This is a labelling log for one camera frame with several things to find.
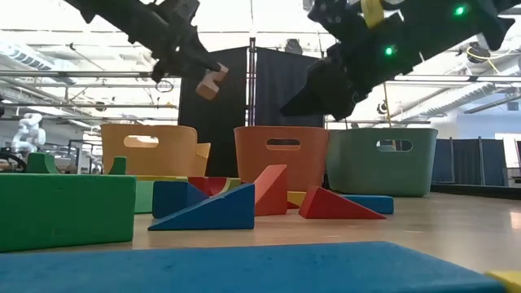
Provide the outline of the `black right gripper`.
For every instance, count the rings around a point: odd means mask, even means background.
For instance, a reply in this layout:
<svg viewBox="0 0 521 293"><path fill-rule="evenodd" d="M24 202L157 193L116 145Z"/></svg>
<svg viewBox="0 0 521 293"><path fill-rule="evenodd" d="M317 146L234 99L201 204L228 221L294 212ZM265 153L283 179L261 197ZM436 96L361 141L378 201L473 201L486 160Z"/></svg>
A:
<svg viewBox="0 0 521 293"><path fill-rule="evenodd" d="M314 0L308 18L340 43L329 48L330 57L308 68L304 86L280 109L284 116L331 115L342 120L352 115L357 90L370 92L411 72L411 41L404 25L382 24L362 35L360 13L359 2Z"/></svg>

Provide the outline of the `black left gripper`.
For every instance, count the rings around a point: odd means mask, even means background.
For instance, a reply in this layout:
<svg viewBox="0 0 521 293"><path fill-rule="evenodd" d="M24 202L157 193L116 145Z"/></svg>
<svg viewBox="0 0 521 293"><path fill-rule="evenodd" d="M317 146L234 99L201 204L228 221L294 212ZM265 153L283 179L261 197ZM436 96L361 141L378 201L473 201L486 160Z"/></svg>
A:
<svg viewBox="0 0 521 293"><path fill-rule="evenodd" d="M129 17L129 43L145 46L159 59L151 72L155 83L170 75L176 57L174 74L201 80L210 72L219 72L221 65L210 55L197 37L191 24L197 7L132 7Z"/></svg>

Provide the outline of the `natural wood arch block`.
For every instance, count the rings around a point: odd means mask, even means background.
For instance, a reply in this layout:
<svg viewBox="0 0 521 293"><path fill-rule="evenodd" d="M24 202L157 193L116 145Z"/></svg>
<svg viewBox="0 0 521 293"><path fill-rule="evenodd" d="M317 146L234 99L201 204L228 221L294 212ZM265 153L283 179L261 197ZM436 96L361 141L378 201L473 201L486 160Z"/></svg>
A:
<svg viewBox="0 0 521 293"><path fill-rule="evenodd" d="M218 65L220 66L219 71L215 72L203 68L197 72L195 78L199 82L195 89L196 93L207 100L213 100L217 96L220 90L218 84L223 81L229 72L229 69L222 63Z"/></svg>

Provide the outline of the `yellow arch block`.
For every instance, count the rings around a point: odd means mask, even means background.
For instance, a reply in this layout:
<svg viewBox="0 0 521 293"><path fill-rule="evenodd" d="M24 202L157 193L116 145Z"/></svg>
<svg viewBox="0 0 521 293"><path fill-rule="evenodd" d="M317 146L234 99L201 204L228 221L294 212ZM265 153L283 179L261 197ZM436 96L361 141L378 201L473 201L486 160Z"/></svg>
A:
<svg viewBox="0 0 521 293"><path fill-rule="evenodd" d="M188 177L180 176L156 176L156 175L137 175L138 181L184 181L188 182Z"/></svg>

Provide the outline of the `red arch block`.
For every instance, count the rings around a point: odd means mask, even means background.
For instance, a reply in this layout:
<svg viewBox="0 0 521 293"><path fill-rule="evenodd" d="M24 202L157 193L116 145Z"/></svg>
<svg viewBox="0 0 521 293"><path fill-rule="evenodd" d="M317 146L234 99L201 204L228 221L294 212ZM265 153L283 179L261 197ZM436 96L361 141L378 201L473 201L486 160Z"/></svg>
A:
<svg viewBox="0 0 521 293"><path fill-rule="evenodd" d="M210 197L233 190L243 183L234 177L189 177L188 182Z"/></svg>

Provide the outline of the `green arch block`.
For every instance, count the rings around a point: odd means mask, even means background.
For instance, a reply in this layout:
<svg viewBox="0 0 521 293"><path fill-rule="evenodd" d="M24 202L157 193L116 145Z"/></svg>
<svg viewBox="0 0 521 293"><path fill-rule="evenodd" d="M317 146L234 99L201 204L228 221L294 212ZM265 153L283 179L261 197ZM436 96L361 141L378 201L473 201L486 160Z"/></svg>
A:
<svg viewBox="0 0 521 293"><path fill-rule="evenodd" d="M109 175L125 175L127 159L124 156L117 156L113 160ZM33 152L28 155L26 173L58 173L53 155L41 152Z"/></svg>

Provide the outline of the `long green block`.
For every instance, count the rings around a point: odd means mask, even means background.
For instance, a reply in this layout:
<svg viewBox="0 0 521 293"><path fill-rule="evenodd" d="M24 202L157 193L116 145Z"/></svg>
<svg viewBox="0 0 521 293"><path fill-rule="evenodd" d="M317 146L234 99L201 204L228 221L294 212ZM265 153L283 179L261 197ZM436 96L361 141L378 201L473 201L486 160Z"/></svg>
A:
<svg viewBox="0 0 521 293"><path fill-rule="evenodd" d="M0 174L0 253L128 242L137 178Z"/></svg>

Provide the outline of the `black ceiling lamp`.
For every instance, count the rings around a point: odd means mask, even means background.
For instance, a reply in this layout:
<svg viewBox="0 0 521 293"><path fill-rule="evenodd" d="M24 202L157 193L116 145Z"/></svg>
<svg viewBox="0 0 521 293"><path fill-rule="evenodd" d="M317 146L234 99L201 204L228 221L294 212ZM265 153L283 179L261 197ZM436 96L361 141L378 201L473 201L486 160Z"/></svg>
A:
<svg viewBox="0 0 521 293"><path fill-rule="evenodd" d="M284 51L295 55L302 55L304 52L302 46L300 45L300 40L296 38L287 39L284 46Z"/></svg>

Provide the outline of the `yellow plastic bin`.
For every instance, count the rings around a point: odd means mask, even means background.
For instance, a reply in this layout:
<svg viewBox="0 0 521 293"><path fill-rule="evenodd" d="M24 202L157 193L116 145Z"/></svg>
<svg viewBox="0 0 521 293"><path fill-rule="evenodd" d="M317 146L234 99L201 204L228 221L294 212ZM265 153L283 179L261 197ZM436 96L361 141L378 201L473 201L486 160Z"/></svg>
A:
<svg viewBox="0 0 521 293"><path fill-rule="evenodd" d="M211 144L199 143L197 131L180 125L104 124L103 165L126 158L126 172L141 176L202 177Z"/></svg>

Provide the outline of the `teal plastic bin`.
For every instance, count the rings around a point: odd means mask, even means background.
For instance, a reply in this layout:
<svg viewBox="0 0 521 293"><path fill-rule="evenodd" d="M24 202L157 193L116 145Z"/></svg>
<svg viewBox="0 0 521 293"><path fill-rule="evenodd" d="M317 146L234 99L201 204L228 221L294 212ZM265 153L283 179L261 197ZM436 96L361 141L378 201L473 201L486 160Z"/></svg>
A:
<svg viewBox="0 0 521 293"><path fill-rule="evenodd" d="M423 197L431 188L438 131L361 128L331 135L326 173L344 194Z"/></svg>

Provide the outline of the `blue rectangular block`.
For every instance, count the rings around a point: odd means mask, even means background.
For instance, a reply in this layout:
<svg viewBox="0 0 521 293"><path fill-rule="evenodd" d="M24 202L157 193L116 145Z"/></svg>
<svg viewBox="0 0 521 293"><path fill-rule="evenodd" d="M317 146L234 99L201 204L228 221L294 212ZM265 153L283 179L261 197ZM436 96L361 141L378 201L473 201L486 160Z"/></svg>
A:
<svg viewBox="0 0 521 293"><path fill-rule="evenodd" d="M153 186L152 216L161 218L208 199L187 181L156 181Z"/></svg>
<svg viewBox="0 0 521 293"><path fill-rule="evenodd" d="M392 215L394 209L394 198L386 195L342 195L368 209L380 214Z"/></svg>

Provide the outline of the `blue wedge block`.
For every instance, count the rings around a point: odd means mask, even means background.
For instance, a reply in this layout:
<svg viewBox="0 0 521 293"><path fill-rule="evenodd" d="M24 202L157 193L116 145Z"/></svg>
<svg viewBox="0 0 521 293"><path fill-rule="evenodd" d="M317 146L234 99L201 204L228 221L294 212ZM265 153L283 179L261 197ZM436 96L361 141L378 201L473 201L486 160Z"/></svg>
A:
<svg viewBox="0 0 521 293"><path fill-rule="evenodd" d="M149 231L252 230L255 185L243 184L154 221Z"/></svg>

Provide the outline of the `red wedge block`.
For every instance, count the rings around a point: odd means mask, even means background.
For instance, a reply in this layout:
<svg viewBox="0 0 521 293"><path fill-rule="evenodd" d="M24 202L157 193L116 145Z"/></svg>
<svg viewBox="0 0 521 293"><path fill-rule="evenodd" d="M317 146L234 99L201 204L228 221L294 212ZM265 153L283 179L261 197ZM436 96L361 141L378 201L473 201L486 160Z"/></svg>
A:
<svg viewBox="0 0 521 293"><path fill-rule="evenodd" d="M300 205L304 219L382 220L385 216L320 186L310 186Z"/></svg>

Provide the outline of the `large blue flat block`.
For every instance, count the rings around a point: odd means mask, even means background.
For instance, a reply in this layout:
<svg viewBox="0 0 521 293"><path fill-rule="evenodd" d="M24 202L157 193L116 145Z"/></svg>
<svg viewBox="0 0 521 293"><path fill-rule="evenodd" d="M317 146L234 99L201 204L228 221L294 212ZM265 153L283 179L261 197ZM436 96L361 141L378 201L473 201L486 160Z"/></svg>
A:
<svg viewBox="0 0 521 293"><path fill-rule="evenodd" d="M389 242L0 255L0 293L506 293Z"/></svg>

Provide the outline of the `yellow flat block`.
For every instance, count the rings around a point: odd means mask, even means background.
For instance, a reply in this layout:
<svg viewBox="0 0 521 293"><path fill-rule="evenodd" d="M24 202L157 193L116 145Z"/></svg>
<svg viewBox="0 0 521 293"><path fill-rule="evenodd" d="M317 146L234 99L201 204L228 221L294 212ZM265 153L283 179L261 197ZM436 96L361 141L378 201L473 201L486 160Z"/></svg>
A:
<svg viewBox="0 0 521 293"><path fill-rule="evenodd" d="M506 293L521 293L521 271L488 271L485 274L499 281Z"/></svg>

